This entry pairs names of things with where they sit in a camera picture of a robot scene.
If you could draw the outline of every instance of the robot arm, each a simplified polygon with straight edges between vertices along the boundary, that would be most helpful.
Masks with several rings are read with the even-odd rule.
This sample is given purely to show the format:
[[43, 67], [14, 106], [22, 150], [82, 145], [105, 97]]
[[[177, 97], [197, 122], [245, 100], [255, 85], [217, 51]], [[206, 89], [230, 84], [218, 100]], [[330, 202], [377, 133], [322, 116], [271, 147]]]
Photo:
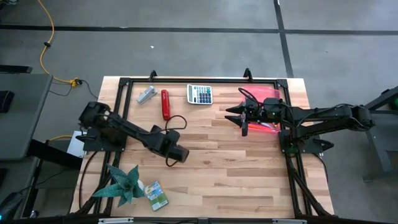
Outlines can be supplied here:
[[113, 113], [104, 103], [89, 102], [79, 117], [80, 126], [95, 128], [110, 143], [117, 144], [121, 141], [122, 133], [142, 142], [144, 147], [164, 158], [185, 162], [189, 150], [177, 145], [180, 133], [167, 130], [166, 134], [160, 127], [154, 125], [150, 132], [130, 123], [120, 115]]
[[[246, 96], [246, 102], [226, 109], [227, 112], [240, 115], [225, 116], [225, 118], [242, 128], [242, 136], [248, 134], [248, 123], [283, 124], [290, 129], [290, 138], [293, 142], [342, 129], [367, 131], [374, 126], [369, 110], [363, 106], [342, 103], [331, 108], [305, 110], [291, 107], [282, 99], [276, 98], [266, 98], [261, 103], [251, 94], [245, 94], [246, 91], [240, 89], [240, 92]], [[302, 123], [307, 121], [317, 123], [302, 126]]]

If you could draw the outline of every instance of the gray floor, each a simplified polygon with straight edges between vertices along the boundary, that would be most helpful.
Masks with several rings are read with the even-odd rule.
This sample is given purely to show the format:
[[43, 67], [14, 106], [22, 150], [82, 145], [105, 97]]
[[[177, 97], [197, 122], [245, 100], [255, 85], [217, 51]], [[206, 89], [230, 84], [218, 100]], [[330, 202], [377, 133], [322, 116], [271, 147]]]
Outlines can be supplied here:
[[[58, 26], [278, 28], [272, 0], [45, 0]], [[398, 30], [395, 0], [280, 0], [286, 29]], [[4, 24], [48, 25], [36, 1], [0, 12]], [[0, 63], [42, 73], [39, 55], [50, 32], [0, 30]], [[312, 107], [365, 104], [398, 84], [398, 36], [287, 35], [294, 77], [304, 78]], [[286, 77], [278, 34], [56, 32], [45, 66], [60, 78], [79, 77], [98, 94], [105, 75]], [[54, 85], [66, 93], [67, 87]], [[85, 87], [49, 95], [35, 138], [70, 134], [88, 101]], [[364, 133], [326, 134], [325, 153], [335, 213], [398, 222], [398, 183], [364, 184], [377, 171]]]

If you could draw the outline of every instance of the calculator display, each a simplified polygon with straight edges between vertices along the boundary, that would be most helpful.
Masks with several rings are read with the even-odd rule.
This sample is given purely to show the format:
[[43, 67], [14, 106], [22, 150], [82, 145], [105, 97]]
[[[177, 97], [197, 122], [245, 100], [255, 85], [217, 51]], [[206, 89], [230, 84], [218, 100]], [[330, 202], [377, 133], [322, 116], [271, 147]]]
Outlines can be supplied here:
[[188, 97], [189, 97], [189, 102], [192, 102], [192, 86], [189, 86], [189, 94], [188, 94]]

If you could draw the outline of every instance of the wooden table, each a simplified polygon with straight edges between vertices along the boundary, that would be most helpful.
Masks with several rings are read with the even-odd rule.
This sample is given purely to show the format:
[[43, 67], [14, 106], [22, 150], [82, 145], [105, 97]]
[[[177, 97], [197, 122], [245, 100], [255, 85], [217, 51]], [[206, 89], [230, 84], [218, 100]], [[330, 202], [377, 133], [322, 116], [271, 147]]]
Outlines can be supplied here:
[[[99, 101], [114, 106], [120, 77], [104, 77]], [[292, 106], [309, 108], [304, 80], [288, 79]], [[145, 149], [139, 141], [128, 138], [122, 153], [120, 168], [128, 172], [139, 165], [140, 179], [145, 185], [158, 180], [169, 204], [153, 212], [146, 197], [117, 207], [113, 202], [112, 216], [125, 217], [218, 217], [218, 218], [292, 218], [292, 199], [284, 156], [280, 153], [276, 134], [249, 131], [247, 137], [232, 122], [224, 119], [225, 109], [238, 105], [243, 97], [237, 88], [246, 84], [212, 83], [213, 104], [191, 105], [187, 102], [186, 83], [155, 83], [155, 88], [169, 92], [171, 114], [180, 114], [188, 121], [179, 130], [179, 144], [190, 150], [184, 164], [169, 168], [165, 159]], [[156, 124], [164, 127], [160, 94], [143, 105], [137, 97], [149, 86], [135, 83], [132, 89], [128, 120], [150, 130]], [[181, 127], [175, 118], [170, 127]], [[81, 172], [91, 154], [84, 157]], [[99, 152], [89, 164], [84, 183], [84, 203], [100, 179], [104, 153]], [[309, 189], [324, 208], [333, 213], [328, 184], [322, 163], [311, 154], [303, 155]], [[76, 185], [72, 212], [78, 210], [79, 182]], [[301, 190], [297, 191], [300, 208], [304, 210]]]

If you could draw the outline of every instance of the green plant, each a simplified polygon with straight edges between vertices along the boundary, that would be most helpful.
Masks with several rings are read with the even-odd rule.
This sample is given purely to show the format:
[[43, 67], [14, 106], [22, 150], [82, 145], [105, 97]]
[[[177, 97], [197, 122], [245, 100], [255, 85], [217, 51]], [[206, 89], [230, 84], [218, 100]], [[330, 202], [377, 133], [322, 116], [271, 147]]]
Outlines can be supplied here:
[[132, 198], [140, 198], [145, 196], [138, 184], [138, 166], [135, 166], [128, 174], [125, 174], [121, 169], [113, 167], [108, 164], [108, 169], [116, 184], [105, 187], [93, 195], [93, 197], [118, 197], [120, 201], [118, 207], [124, 205], [126, 202], [131, 203]]

